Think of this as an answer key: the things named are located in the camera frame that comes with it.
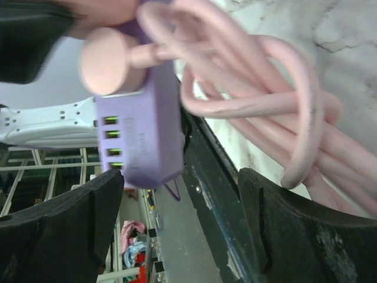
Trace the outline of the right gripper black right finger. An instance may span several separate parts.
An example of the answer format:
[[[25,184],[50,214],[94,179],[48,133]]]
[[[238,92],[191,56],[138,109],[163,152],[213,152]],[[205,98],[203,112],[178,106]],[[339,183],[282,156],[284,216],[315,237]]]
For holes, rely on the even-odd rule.
[[[376,220],[327,208],[249,168],[238,187],[254,281],[376,281]]]

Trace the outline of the pink round plug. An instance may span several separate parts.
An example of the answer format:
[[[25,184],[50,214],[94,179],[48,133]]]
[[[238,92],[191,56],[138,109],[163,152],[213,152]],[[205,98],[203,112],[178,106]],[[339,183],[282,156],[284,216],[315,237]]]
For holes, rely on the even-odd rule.
[[[143,87],[147,69],[162,63],[157,45],[141,45],[132,36],[112,28],[89,34],[81,51],[83,85],[99,96],[132,93]]]

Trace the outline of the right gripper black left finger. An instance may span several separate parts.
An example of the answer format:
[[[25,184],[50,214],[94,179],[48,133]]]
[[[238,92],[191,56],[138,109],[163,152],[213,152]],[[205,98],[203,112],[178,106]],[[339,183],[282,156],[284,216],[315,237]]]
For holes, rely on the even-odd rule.
[[[119,170],[1,218],[1,282],[96,282],[123,195]]]

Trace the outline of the purple USB power strip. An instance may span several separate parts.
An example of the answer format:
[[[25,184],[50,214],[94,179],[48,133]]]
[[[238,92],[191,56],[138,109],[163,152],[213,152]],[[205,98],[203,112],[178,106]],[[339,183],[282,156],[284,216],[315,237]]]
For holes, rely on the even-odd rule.
[[[112,29],[154,44],[141,18]],[[102,168],[119,169],[130,188],[154,189],[184,170],[178,79],[172,60],[157,58],[162,63],[147,69],[138,91],[95,94]]]

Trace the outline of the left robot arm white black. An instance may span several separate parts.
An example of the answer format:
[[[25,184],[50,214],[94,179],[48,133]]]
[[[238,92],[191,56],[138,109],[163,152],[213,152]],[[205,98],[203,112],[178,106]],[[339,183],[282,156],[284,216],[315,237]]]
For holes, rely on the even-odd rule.
[[[32,109],[1,108],[1,146],[71,149],[97,145],[95,100]]]

